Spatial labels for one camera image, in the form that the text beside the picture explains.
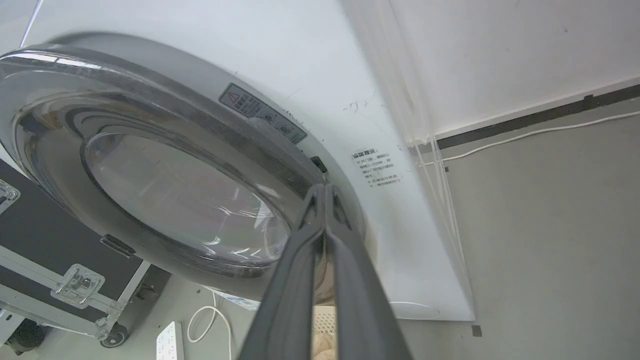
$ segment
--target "white cable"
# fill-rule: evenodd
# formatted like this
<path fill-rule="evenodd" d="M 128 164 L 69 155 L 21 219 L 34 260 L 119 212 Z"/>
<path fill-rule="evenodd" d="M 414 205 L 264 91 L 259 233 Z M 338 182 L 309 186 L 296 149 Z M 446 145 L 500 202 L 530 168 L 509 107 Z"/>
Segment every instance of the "white cable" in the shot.
<path fill-rule="evenodd" d="M 490 147 L 494 147 L 494 146 L 498 146 L 498 145 L 502 145 L 504 143 L 508 143 L 508 142 L 512 142 L 515 140 L 519 140 L 522 138 L 526 138 L 527 136 L 531 136 L 531 135 L 536 135 L 536 134 L 542 134 L 542 133 L 548 133 L 551 131 L 557 131 L 557 130 L 569 130 L 569 129 L 575 129 L 577 127 L 583 127 L 583 126 L 589 126 L 589 125 L 595 125 L 595 124 L 599 124 L 601 122 L 605 122 L 605 121 L 610 121 L 610 120 L 618 120 L 618 119 L 624 119 L 626 117 L 632 117 L 632 116 L 636 116 L 636 115 L 640 115 L 640 111 L 634 111 L 632 113 L 626 113 L 626 114 L 621 114 L 621 115 L 615 115 L 615 116 L 611 116 L 611 117 L 606 117 L 603 119 L 599 119 L 599 120 L 594 120 L 594 121 L 590 121 L 590 122 L 585 122 L 583 124 L 576 124 L 576 125 L 568 125 L 568 126 L 559 126 L 559 127 L 550 127 L 548 129 L 540 129 L 540 130 L 535 130 L 535 131 L 531 131 L 530 133 L 526 133 L 526 134 L 522 134 L 522 135 L 518 135 L 516 137 L 513 138 L 509 138 L 503 141 L 499 141 L 499 142 L 495 142 L 495 143 L 490 143 L 488 145 L 485 146 L 480 146 L 477 149 L 465 152 L 462 155 L 457 155 L 457 156 L 452 156 L 450 158 L 446 158 L 446 159 L 442 159 L 442 161 L 451 161 L 451 160 L 456 160 L 456 159 L 460 159 L 460 158 L 464 158 L 465 156 L 469 156 L 471 154 L 475 154 L 478 151 L 481 150 L 485 150 L 488 149 Z M 433 165 L 435 163 L 435 161 L 432 161 L 430 163 L 425 163 L 425 165 Z"/>
<path fill-rule="evenodd" d="M 191 323 L 193 323 L 193 319 L 195 319 L 195 317 L 204 309 L 213 310 L 213 316 L 211 316 L 211 321 L 207 325 L 207 328 L 202 333 L 202 335 L 200 335 L 199 338 L 194 340 L 193 338 L 191 338 Z M 213 321 L 216 319 L 216 315 L 217 314 L 220 314 L 220 316 L 222 316 L 222 320 L 224 320 L 225 324 L 227 325 L 227 331 L 229 333 L 229 360 L 233 360 L 233 357 L 231 355 L 231 325 L 229 325 L 229 321 L 227 321 L 227 318 L 225 317 L 225 315 L 223 315 L 222 312 L 218 309 L 218 304 L 216 303 L 216 294 L 215 293 L 213 293 L 213 306 L 203 306 L 203 307 L 201 307 L 200 309 L 198 309 L 198 311 L 195 312 L 195 314 L 193 314 L 193 316 L 189 320 L 189 325 L 187 326 L 187 339 L 189 339 L 189 342 L 191 342 L 191 343 L 197 343 L 198 341 L 202 340 L 204 338 L 204 336 L 209 332 L 209 329 L 211 329 L 211 325 L 213 325 Z"/>
<path fill-rule="evenodd" d="M 42 6 L 42 1 L 43 0 L 38 0 L 36 6 L 33 8 L 33 13 L 31 13 L 31 17 L 29 18 L 29 22 L 27 23 L 27 28 L 24 30 L 24 35 L 22 36 L 19 47 L 24 46 L 24 42 L 27 40 L 27 35 L 29 35 L 29 30 L 31 30 L 33 22 L 35 21 L 36 16 L 38 16 L 38 12 L 40 11 L 40 7 Z"/>

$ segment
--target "case wheel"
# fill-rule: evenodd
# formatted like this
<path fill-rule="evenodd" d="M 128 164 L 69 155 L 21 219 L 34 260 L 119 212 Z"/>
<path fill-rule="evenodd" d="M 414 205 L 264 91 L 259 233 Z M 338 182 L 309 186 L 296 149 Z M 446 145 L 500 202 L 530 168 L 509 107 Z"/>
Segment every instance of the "case wheel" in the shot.
<path fill-rule="evenodd" d="M 33 350 L 44 340 L 45 332 L 35 321 L 25 319 L 7 340 L 16 355 Z"/>
<path fill-rule="evenodd" d="M 106 348 L 119 347 L 129 338 L 129 331 L 126 327 L 116 323 L 109 331 L 109 337 L 101 340 L 100 345 Z"/>

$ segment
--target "laundry basket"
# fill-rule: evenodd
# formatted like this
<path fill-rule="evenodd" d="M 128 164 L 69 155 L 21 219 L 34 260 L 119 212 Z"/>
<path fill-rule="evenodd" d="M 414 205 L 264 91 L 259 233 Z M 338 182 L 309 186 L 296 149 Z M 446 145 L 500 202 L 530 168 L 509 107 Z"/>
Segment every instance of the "laundry basket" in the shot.
<path fill-rule="evenodd" d="M 314 306 L 314 332 L 335 335 L 335 306 Z"/>

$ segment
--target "metal latch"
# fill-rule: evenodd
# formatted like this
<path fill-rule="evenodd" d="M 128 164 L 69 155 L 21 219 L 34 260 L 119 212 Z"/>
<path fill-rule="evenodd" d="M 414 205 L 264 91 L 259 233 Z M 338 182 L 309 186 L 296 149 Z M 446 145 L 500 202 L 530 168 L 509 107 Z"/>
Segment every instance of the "metal latch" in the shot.
<path fill-rule="evenodd" d="M 89 300 L 103 284 L 104 276 L 83 265 L 73 264 L 65 273 L 62 282 L 51 290 L 51 296 L 78 309 L 84 309 L 89 306 Z"/>
<path fill-rule="evenodd" d="M 0 180 L 0 214 L 20 197 L 20 191 Z"/>

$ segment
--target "white power strip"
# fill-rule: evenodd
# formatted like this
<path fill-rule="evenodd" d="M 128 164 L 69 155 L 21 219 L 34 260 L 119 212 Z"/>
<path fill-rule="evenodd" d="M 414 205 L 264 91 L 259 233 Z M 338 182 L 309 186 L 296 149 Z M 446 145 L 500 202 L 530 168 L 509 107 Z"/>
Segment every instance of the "white power strip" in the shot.
<path fill-rule="evenodd" d="M 184 360 L 182 325 L 171 322 L 156 338 L 156 360 Z"/>

